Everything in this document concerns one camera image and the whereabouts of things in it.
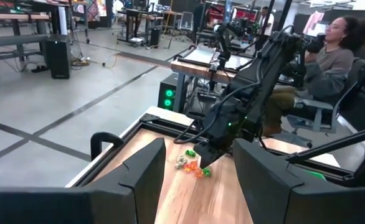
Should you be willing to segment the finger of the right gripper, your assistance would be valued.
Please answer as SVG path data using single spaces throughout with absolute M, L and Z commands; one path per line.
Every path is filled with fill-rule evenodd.
M 194 151 L 201 157 L 199 167 L 204 169 L 224 154 L 229 153 L 229 146 L 223 144 L 216 145 L 208 141 L 201 141 L 194 145 Z

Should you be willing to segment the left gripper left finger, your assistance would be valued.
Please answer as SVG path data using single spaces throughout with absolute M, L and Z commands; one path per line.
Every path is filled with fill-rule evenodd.
M 2 188 L 0 224 L 154 224 L 165 160 L 156 138 L 83 187 Z

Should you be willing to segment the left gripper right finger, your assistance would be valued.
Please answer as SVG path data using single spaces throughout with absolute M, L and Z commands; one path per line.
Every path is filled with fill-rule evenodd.
M 254 224 L 365 224 L 365 187 L 317 178 L 244 139 L 234 161 Z

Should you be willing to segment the green plastic basket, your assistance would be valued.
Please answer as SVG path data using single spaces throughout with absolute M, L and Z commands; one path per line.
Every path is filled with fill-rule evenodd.
M 305 175 L 305 179 L 306 180 L 322 180 L 322 181 L 326 181 L 326 177 L 319 173 L 319 172 L 315 172 L 312 170 L 304 170 Z

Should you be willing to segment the computer tower with green fans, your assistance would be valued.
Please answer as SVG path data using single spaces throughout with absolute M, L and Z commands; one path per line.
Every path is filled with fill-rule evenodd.
M 178 102 L 178 113 L 182 113 L 185 105 L 187 87 L 182 89 L 182 97 L 180 101 L 176 101 L 176 88 L 178 84 L 178 74 L 172 73 L 170 76 L 160 82 L 158 94 L 158 107 L 170 111 L 174 111 L 174 103 Z

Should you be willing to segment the wooden neighbour robot table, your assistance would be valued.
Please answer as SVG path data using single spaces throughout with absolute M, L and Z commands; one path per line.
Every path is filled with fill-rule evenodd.
M 210 66 L 219 55 L 215 50 L 206 49 L 205 47 L 190 46 L 189 50 L 183 54 L 175 55 L 171 62 L 171 70 L 177 74 L 177 85 L 174 94 L 174 112 L 182 112 L 186 96 L 183 93 L 186 90 L 186 77 L 201 78 L 218 83 L 228 83 L 236 74 L 235 68 L 244 65 L 250 61 L 250 58 L 242 55 L 233 55 L 226 63 L 227 68 L 218 70 L 214 74 L 210 71 Z

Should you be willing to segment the standing person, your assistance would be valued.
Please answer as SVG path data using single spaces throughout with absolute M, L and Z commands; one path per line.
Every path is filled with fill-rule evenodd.
M 257 41 L 257 50 L 260 50 L 264 43 L 271 36 L 274 23 L 274 16 L 268 12 L 268 6 L 264 6 L 260 15 L 260 33 Z

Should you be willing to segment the seated person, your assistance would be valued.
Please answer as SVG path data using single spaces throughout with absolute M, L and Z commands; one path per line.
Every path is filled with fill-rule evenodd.
M 323 48 L 317 54 L 305 54 L 303 86 L 281 86 L 273 90 L 265 107 L 263 135 L 280 133 L 283 114 L 292 110 L 299 99 L 335 104 L 344 90 L 354 53 L 364 45 L 365 19 L 353 16 L 335 19 L 326 30 Z

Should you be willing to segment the black handheld device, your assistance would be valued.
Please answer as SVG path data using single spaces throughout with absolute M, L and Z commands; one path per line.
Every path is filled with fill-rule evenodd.
M 324 34 L 324 33 L 317 34 L 317 36 L 314 39 L 311 39 L 306 44 L 306 51 L 309 53 L 314 53 L 314 54 L 319 53 L 320 50 L 325 45 L 325 36 L 326 36 L 326 34 Z

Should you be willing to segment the pink garment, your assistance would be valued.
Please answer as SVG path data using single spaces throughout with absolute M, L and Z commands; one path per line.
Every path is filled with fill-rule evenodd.
M 324 16 L 323 12 L 315 11 L 313 14 L 311 14 L 307 20 L 307 23 L 305 25 L 305 28 L 303 29 L 303 33 L 307 34 L 309 30 L 313 30 L 313 27 L 316 23 L 322 20 Z

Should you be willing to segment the grey black office chair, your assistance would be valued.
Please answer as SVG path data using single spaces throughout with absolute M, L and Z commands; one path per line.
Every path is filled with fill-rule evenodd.
M 273 137 L 303 147 L 311 148 L 312 140 L 301 137 L 297 131 L 306 129 L 316 133 L 334 134 L 338 127 L 338 115 L 354 106 L 358 95 L 365 95 L 365 59 L 355 58 L 344 83 L 343 91 L 330 100 L 306 100 L 297 98 L 295 109 L 285 114 L 292 132 L 283 131 Z

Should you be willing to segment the black computer tower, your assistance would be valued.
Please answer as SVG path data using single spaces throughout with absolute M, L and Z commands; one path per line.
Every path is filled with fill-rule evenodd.
M 45 42 L 47 67 L 53 79 L 69 79 L 72 66 L 70 40 L 67 35 L 52 34 Z

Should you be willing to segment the grey wooden workbench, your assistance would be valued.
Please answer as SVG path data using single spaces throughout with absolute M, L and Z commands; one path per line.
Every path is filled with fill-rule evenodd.
M 42 14 L 0 14 L 0 20 L 11 21 L 14 35 L 13 36 L 1 36 L 0 47 L 6 47 L 15 45 L 17 47 L 15 52 L 3 53 L 0 55 L 0 60 L 9 58 L 19 58 L 24 60 L 25 57 L 30 55 L 42 55 L 45 57 L 45 42 L 48 38 L 46 33 L 46 22 L 49 20 L 49 16 Z M 38 34 L 21 35 L 19 29 L 19 21 L 32 22 L 36 21 L 36 27 Z M 40 50 L 35 52 L 25 52 L 23 45 L 39 43 Z

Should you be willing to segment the black aluminium table frame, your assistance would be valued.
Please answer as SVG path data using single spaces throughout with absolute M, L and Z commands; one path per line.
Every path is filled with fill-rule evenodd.
M 119 137 L 124 140 L 123 145 L 116 147 L 111 143 L 103 142 L 101 154 L 77 174 L 67 184 L 67 187 L 85 185 L 93 180 L 110 163 L 111 159 L 123 150 L 140 129 L 147 129 L 165 136 L 176 137 L 183 133 L 191 123 L 192 120 L 183 114 L 161 110 L 159 108 L 148 109 L 146 113 L 142 114 Z M 349 187 L 365 185 L 365 156 L 356 171 L 349 172 L 333 165 L 325 155 L 363 141 L 365 141 L 365 130 L 313 149 L 305 149 L 277 139 L 268 138 L 264 140 L 267 151 L 278 156 L 297 156 L 298 159 L 295 163 L 298 166 L 319 172 L 330 182 Z

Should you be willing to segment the black frame clamp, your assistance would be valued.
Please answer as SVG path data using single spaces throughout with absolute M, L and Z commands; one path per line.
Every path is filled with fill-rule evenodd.
M 120 147 L 124 144 L 124 140 L 118 136 L 108 132 L 96 132 L 90 139 L 90 155 L 91 161 L 93 161 L 102 152 L 102 143 L 111 143 L 116 147 Z

